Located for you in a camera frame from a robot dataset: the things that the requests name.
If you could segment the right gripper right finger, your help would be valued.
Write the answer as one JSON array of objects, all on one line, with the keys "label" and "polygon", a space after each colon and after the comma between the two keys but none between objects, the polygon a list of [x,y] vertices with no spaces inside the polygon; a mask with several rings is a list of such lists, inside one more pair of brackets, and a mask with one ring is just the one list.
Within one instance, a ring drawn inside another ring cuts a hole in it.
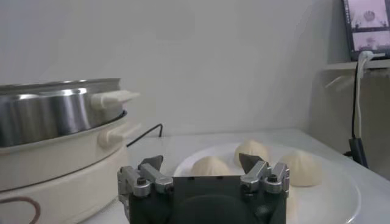
[{"label": "right gripper right finger", "polygon": [[289,194],[289,168],[285,163],[277,163],[271,167],[268,162],[259,156],[239,154],[239,161],[244,170],[240,176],[240,185],[249,192],[256,192],[262,188],[269,194]]}]

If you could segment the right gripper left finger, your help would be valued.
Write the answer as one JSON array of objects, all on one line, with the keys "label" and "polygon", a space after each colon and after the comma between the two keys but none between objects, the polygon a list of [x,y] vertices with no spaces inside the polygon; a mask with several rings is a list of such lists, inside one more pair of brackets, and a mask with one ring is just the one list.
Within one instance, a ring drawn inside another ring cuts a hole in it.
[{"label": "right gripper left finger", "polygon": [[147,197],[151,194],[152,186],[160,194],[168,194],[174,188],[172,177],[160,172],[164,157],[162,155],[143,159],[136,167],[124,166],[117,173],[118,194],[121,198],[134,195]]}]

